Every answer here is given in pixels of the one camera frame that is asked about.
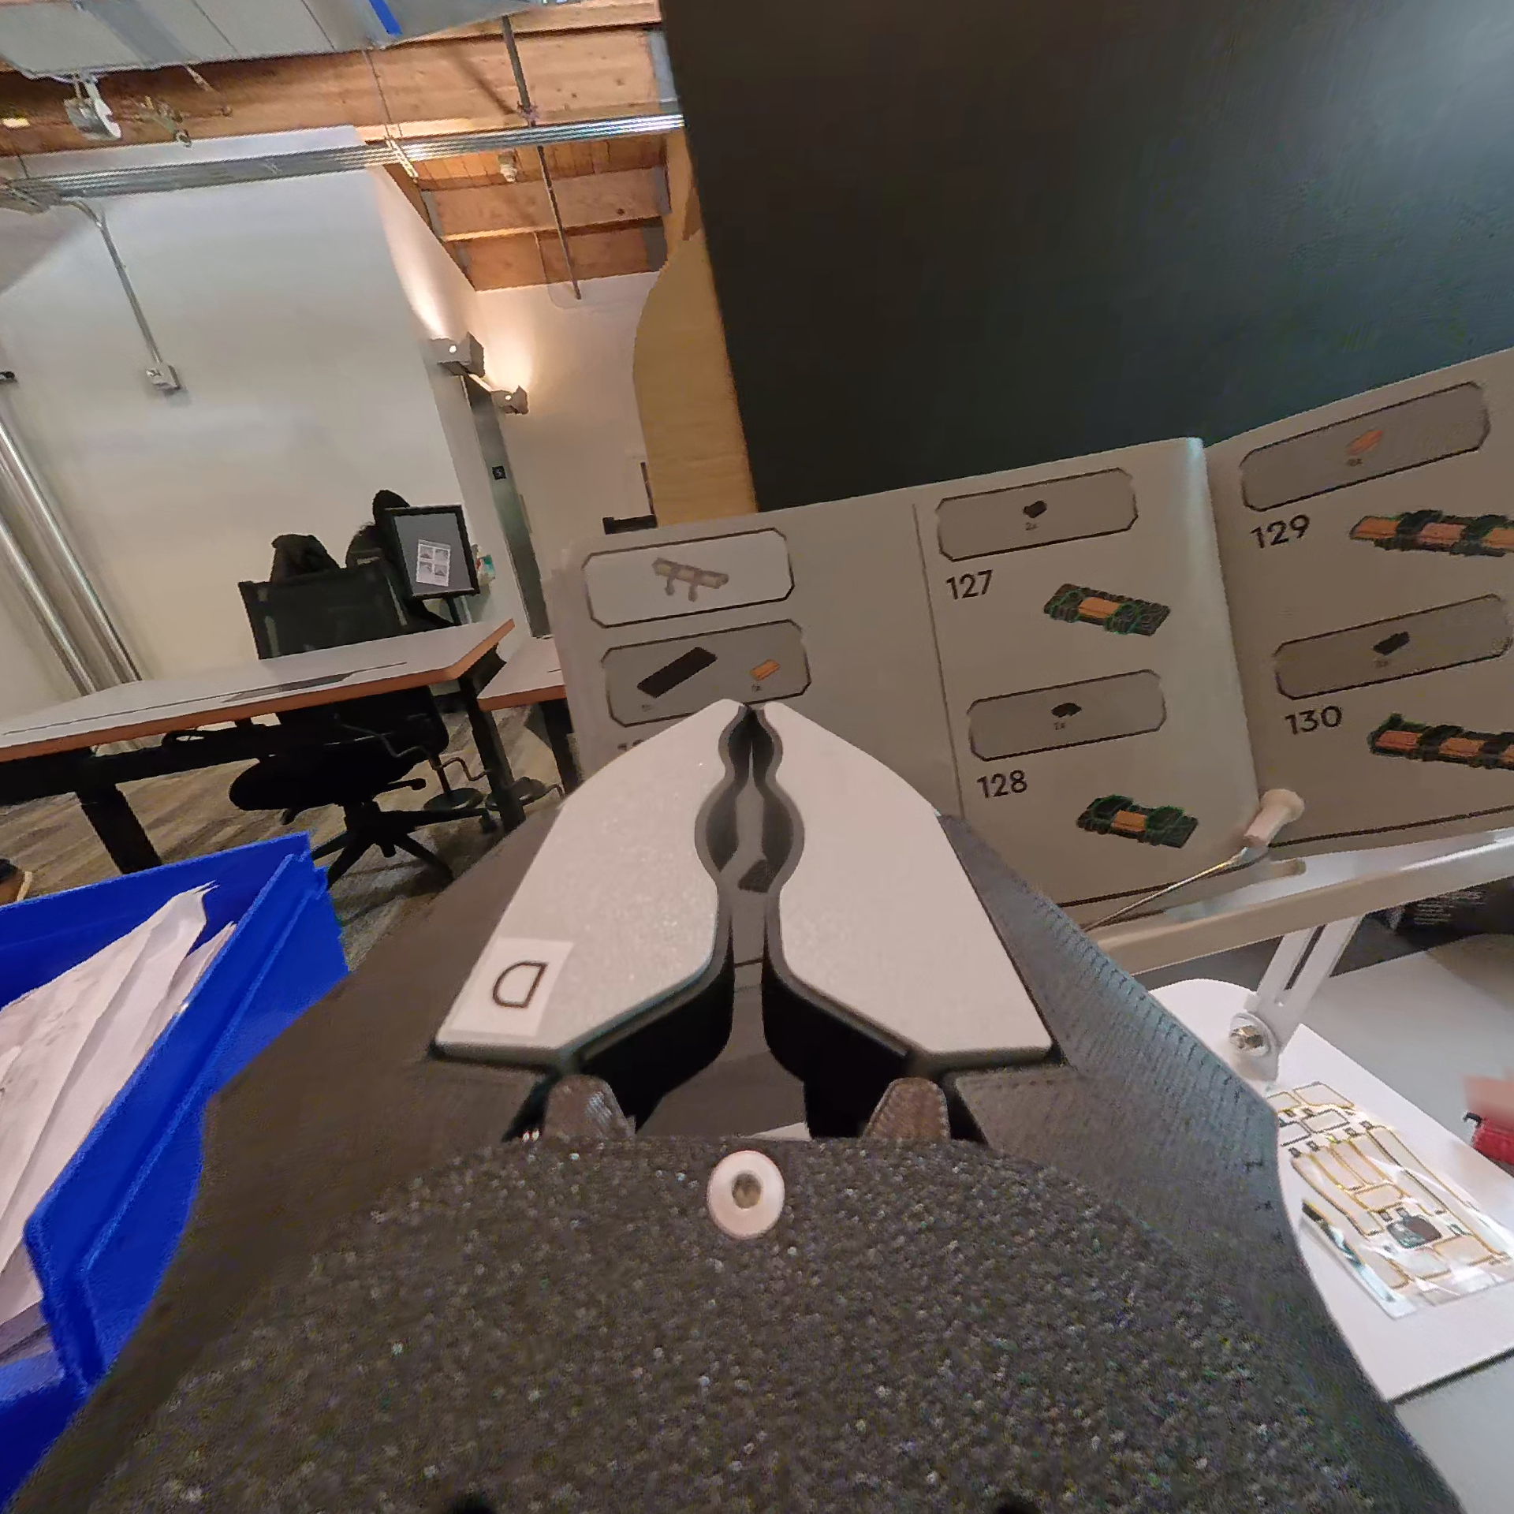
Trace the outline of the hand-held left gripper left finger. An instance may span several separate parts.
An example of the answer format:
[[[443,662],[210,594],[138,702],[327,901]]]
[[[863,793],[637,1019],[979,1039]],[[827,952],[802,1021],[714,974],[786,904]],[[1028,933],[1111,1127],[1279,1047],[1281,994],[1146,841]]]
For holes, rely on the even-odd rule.
[[[443,1058],[592,1075],[644,1125],[725,1051],[749,708],[711,707],[571,794],[435,1033]]]

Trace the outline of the silver vertical duct pipe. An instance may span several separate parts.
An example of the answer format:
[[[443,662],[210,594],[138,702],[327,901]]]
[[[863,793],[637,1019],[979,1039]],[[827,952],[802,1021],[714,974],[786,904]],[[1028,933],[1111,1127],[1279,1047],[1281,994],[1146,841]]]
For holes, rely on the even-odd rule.
[[[74,547],[8,398],[3,402],[3,496],[4,552],[74,685],[92,693],[140,682],[142,670]]]

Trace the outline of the sticker sheet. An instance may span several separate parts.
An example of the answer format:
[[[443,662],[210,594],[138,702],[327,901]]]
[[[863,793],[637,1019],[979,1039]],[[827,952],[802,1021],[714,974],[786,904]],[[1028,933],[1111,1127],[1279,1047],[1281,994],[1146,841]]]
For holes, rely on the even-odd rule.
[[[1274,1085],[1279,1169],[1304,1233],[1392,1318],[1513,1281],[1513,1236],[1402,1132],[1324,1081]]]

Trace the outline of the white book stand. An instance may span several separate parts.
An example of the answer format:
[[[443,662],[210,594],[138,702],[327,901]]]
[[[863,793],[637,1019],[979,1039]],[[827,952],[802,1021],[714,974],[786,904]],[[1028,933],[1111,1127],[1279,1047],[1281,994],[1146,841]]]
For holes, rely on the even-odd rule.
[[[1259,998],[1263,1021],[1293,1033],[1277,1055],[1283,1088],[1320,1081],[1350,1097],[1511,1230],[1511,1175],[1473,1149],[1465,1120],[1467,1080],[1511,1074],[1511,937],[1336,972],[1374,911],[1508,881],[1511,864],[1511,831],[1265,862],[1235,874],[1230,890],[1091,934],[1132,974],[1277,939],[1257,992],[1193,976],[1163,990],[1165,1004],[1244,1070],[1230,1031]]]

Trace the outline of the grey desk brown edge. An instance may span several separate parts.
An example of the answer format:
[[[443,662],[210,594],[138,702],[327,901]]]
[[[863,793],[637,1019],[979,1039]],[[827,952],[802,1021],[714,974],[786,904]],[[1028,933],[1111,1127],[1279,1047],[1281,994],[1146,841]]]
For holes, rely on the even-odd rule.
[[[576,737],[552,636],[536,638],[510,657],[478,693],[478,705],[489,713],[522,713],[549,748],[563,793],[579,787]]]
[[[262,725],[294,708],[455,683],[506,831],[524,821],[497,721],[481,705],[516,622],[493,616],[318,652],[121,683],[3,729],[3,805],[74,796],[118,872],[161,864],[121,787],[284,752],[298,729]]]

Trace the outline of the white paper sheets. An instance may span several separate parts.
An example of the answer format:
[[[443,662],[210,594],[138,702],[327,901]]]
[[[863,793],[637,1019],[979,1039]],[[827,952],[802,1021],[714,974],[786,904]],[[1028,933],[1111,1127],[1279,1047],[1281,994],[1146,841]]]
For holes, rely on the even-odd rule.
[[[200,885],[3,1015],[4,1352],[42,1331],[26,1224],[161,1031],[183,1012],[236,925],[205,944]]]

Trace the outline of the silver air duct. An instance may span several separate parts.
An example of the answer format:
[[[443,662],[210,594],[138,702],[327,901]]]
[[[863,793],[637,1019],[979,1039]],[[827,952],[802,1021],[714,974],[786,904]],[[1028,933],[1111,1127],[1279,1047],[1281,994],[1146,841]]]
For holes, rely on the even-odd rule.
[[[388,47],[406,38],[367,1],[3,4],[4,62],[28,77]]]

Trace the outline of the lego instruction booklet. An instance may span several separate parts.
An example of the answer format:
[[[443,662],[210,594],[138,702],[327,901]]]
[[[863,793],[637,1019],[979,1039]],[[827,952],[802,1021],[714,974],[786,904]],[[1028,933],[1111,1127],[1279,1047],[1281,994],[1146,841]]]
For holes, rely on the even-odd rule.
[[[585,772],[719,697],[861,746],[1062,905],[1511,828],[1513,353],[1173,437],[568,550]]]

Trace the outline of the black computer monitor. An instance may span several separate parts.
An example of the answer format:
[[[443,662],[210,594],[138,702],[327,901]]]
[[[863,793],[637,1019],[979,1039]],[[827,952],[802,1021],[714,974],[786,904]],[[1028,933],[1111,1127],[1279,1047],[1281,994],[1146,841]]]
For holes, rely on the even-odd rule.
[[[409,599],[483,594],[461,504],[411,506],[392,518],[392,530],[403,559],[397,575]]]

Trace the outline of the black office chair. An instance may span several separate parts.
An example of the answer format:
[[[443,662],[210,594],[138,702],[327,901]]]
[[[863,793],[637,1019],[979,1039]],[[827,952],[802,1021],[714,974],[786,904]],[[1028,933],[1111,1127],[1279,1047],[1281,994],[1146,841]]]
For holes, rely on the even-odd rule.
[[[278,538],[270,579],[243,581],[239,594],[262,661],[421,629],[380,563],[343,569],[305,536]],[[282,710],[280,727],[288,745],[242,772],[228,796],[243,812],[280,810],[288,824],[337,807],[344,833],[313,851],[334,853],[329,885],[371,848],[388,859],[407,853],[451,878],[451,866],[414,834],[448,820],[497,828],[481,791],[450,783],[450,729],[428,690]]]

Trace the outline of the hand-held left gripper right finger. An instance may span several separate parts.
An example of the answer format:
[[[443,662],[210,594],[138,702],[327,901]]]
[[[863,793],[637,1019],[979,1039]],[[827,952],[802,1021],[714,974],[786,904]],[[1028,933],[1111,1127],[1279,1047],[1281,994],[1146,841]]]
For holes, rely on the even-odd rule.
[[[872,755],[761,707],[768,1048],[810,1125],[864,1125],[887,1085],[1041,1066],[1045,1026],[945,816]]]

